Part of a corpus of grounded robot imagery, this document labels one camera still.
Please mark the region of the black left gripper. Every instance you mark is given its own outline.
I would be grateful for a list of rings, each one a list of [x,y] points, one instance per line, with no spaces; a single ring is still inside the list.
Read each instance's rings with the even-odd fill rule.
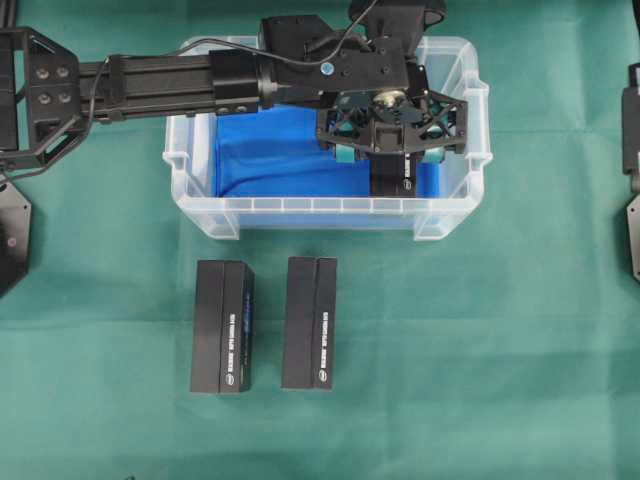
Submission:
[[[467,144],[468,103],[425,90],[344,93],[317,112],[316,138],[334,144],[338,163],[354,163],[355,150],[374,154],[425,152],[425,163],[442,163],[446,150]]]

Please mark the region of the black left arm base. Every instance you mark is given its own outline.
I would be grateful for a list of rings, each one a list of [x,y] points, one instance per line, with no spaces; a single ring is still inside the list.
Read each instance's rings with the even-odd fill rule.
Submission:
[[[1,296],[28,273],[31,202],[11,183],[1,185]]]

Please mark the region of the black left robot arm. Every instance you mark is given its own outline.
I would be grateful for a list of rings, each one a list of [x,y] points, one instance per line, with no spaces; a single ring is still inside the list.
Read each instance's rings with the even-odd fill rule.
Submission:
[[[417,49],[442,1],[355,1],[348,27],[273,16],[251,47],[202,38],[162,55],[82,62],[29,27],[1,31],[1,180],[40,175],[97,124],[245,115],[288,105],[317,112],[317,140],[359,154],[462,152],[468,105],[430,87]]]

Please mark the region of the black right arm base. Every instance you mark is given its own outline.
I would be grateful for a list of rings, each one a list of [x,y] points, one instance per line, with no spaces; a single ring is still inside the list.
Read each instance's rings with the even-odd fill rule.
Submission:
[[[636,195],[626,207],[629,251],[632,275],[640,280],[640,195]]]

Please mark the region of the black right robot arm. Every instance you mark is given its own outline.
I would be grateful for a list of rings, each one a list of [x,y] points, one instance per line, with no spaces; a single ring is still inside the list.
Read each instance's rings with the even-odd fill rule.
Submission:
[[[630,188],[639,193],[639,64],[628,67],[629,84],[621,97],[622,172]]]

